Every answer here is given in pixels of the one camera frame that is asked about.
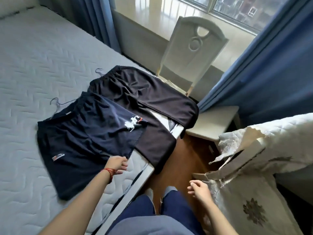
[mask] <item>hand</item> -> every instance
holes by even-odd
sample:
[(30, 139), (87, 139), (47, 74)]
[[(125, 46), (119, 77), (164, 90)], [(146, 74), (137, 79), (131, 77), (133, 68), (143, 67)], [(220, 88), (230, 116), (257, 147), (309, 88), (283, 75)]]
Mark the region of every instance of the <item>hand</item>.
[(197, 198), (203, 205), (214, 204), (208, 185), (200, 180), (191, 180), (190, 186), (187, 187), (188, 194)]
[(112, 156), (108, 159), (104, 168), (111, 168), (111, 169), (117, 170), (115, 172), (115, 175), (122, 174), (123, 171), (127, 170), (127, 166), (128, 166), (127, 161), (128, 160), (126, 157)]

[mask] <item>windowsill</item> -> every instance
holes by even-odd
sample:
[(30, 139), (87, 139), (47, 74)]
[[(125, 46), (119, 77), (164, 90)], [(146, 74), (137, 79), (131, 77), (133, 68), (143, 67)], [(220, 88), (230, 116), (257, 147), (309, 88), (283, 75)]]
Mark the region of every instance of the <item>windowsill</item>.
[(229, 42), (212, 65), (225, 72), (255, 35), (200, 11), (180, 0), (115, 0), (115, 10), (160, 37), (170, 40), (179, 16), (200, 16), (217, 24)]

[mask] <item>blue pants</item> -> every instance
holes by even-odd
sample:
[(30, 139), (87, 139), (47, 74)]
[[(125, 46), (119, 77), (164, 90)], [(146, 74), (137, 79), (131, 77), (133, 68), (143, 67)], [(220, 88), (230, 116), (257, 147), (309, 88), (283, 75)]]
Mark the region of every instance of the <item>blue pants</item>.
[[(161, 214), (174, 218), (189, 229), (194, 235), (205, 235), (201, 224), (188, 205), (188, 202), (179, 191), (172, 190), (163, 198)], [(149, 197), (146, 195), (140, 195), (117, 217), (106, 234), (108, 234), (109, 231), (111, 231), (111, 229), (123, 219), (154, 215), (154, 207)]]

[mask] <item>elastic waistband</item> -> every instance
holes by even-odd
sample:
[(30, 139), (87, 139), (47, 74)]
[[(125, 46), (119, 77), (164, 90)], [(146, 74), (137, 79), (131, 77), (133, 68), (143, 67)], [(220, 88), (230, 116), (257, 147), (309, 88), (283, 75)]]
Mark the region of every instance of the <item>elastic waistband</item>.
[(60, 112), (54, 114), (52, 118), (48, 118), (43, 121), (38, 121), (38, 127), (61, 123), (75, 117), (77, 111), (83, 106), (83, 104), (89, 97), (92, 97), (92, 95), (93, 95), (92, 92), (83, 91), (76, 101), (71, 103), (68, 107), (64, 108)]

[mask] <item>blue curtain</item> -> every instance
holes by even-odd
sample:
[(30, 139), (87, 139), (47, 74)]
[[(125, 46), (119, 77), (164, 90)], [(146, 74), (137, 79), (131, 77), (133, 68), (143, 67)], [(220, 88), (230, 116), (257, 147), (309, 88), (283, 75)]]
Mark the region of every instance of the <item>blue curtain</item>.
[(198, 104), (235, 105), (245, 125), (313, 112), (313, 0), (288, 0)]
[(111, 7), (114, 0), (70, 0), (80, 28), (120, 53)]

